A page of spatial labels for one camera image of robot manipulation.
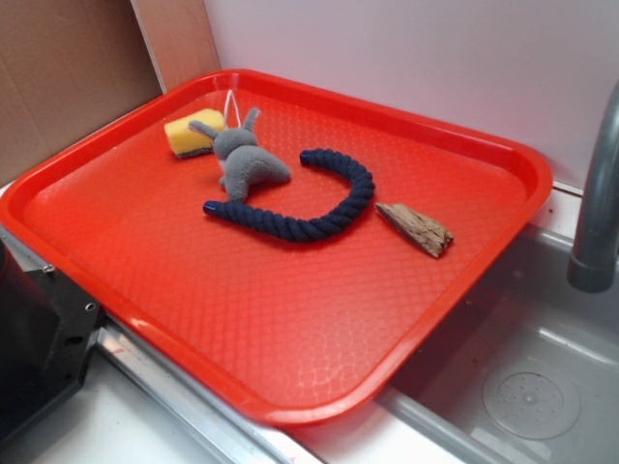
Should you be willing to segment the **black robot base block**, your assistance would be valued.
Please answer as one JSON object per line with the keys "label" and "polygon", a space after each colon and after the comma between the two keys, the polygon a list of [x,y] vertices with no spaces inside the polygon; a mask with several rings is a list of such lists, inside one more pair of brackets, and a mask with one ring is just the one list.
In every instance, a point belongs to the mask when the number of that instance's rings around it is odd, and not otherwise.
{"label": "black robot base block", "polygon": [[101,304],[61,271],[23,270],[1,245],[1,446],[78,392]]}

